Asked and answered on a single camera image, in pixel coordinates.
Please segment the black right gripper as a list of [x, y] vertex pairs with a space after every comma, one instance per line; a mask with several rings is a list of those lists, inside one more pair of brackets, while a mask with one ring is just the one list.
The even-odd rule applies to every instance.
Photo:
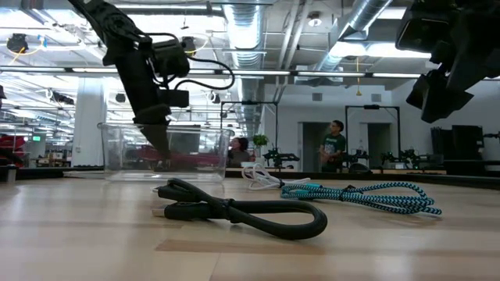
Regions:
[[447, 20], [431, 58], [443, 70], [422, 74], [406, 102], [433, 123], [463, 108], [466, 92], [485, 78], [500, 76], [500, 0], [428, 0], [433, 13]]

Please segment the black background screen stand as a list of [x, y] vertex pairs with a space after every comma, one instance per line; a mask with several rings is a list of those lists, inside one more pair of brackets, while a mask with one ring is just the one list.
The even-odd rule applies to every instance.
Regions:
[[433, 153], [448, 160], [481, 160], [484, 135], [481, 126], [452, 125], [430, 129]]

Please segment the black background robot station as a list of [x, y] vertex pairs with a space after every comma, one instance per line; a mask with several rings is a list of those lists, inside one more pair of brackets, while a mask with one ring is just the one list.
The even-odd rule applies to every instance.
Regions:
[[405, 169], [414, 170], [433, 170], [433, 169], [443, 169], [444, 159], [443, 155], [417, 155], [413, 148], [408, 150], [402, 150], [401, 147], [401, 121], [400, 121], [400, 107], [399, 106], [381, 106], [381, 105], [346, 105], [345, 106], [345, 140], [346, 140], [346, 151], [349, 152], [349, 142], [348, 142], [348, 110], [350, 108], [360, 108], [363, 110], [380, 110], [383, 109], [394, 109], [396, 111], [396, 123], [397, 123], [397, 146], [398, 146], [398, 156], [395, 157], [392, 153], [382, 154], [381, 160], [382, 165], [385, 162], [397, 162], [403, 163]]
[[278, 148], [278, 102], [275, 101], [222, 101], [220, 104], [220, 126], [223, 126], [223, 119], [227, 117], [228, 113], [234, 113], [237, 116], [243, 115], [246, 132], [248, 133], [248, 139], [252, 140], [255, 135], [256, 130], [260, 125], [263, 124], [262, 121], [257, 123], [257, 114], [263, 117], [264, 108], [267, 105], [272, 105], [274, 111], [272, 113], [275, 116], [275, 134], [274, 142], [269, 140], [268, 144], [271, 144], [271, 148], [267, 153], [262, 156], [266, 164], [269, 165], [270, 161], [273, 161], [273, 167], [281, 171], [284, 168], [285, 162], [298, 162], [300, 158], [293, 153], [281, 153]]

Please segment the seated person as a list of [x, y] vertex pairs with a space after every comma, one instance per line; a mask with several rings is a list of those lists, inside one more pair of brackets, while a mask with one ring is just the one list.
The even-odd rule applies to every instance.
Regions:
[[227, 167], [241, 167], [242, 162], [250, 161], [248, 153], [249, 141], [246, 137], [235, 137], [230, 143], [230, 150], [227, 156]]

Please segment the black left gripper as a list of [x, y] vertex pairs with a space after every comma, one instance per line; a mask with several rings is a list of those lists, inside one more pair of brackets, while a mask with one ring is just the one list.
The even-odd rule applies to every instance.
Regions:
[[151, 61], [153, 50], [138, 49], [133, 42], [120, 42], [114, 46], [114, 64], [120, 76], [130, 106], [133, 121], [155, 150], [170, 159], [170, 144], [167, 136], [170, 113], [167, 105], [159, 100], [159, 86], [154, 81]]

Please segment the clear plastic container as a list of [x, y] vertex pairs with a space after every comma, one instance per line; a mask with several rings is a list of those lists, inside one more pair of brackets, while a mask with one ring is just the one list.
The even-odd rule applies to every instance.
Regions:
[[167, 125], [170, 159], [164, 159], [138, 125], [98, 125], [107, 180], [160, 182], [179, 178], [188, 182], [218, 183], [224, 179], [233, 131]]

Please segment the standing person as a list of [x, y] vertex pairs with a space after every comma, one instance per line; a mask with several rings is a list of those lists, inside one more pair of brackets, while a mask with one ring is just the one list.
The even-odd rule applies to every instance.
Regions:
[[341, 134], [344, 123], [334, 120], [330, 124], [330, 132], [323, 138], [320, 145], [321, 171], [323, 173], [338, 173], [343, 164], [346, 139]]

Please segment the green potted plant in room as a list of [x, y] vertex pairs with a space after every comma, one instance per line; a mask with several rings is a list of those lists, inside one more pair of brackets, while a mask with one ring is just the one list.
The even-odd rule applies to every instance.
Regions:
[[265, 134], [256, 134], [252, 138], [253, 147], [255, 154], [258, 157], [262, 156], [262, 147], [265, 147], [269, 143], [269, 138]]

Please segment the black aluminium table frame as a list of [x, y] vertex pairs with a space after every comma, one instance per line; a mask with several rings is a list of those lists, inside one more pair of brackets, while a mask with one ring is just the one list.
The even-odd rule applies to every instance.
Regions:
[[[0, 182], [5, 182], [9, 175], [14, 175], [16, 180], [41, 180], [63, 178], [64, 176], [95, 176], [99, 179], [105, 177], [105, 172], [98, 166], [65, 167], [65, 168], [19, 168], [14, 165], [0, 166]], [[486, 176], [450, 176], [439, 174], [390, 174], [385, 173], [302, 173], [302, 172], [271, 172], [271, 176], [282, 180], [299, 180], [310, 178], [311, 180], [344, 180], [344, 181], [398, 181], [429, 183], [457, 187], [470, 187], [487, 190], [500, 191], [500, 177]]]

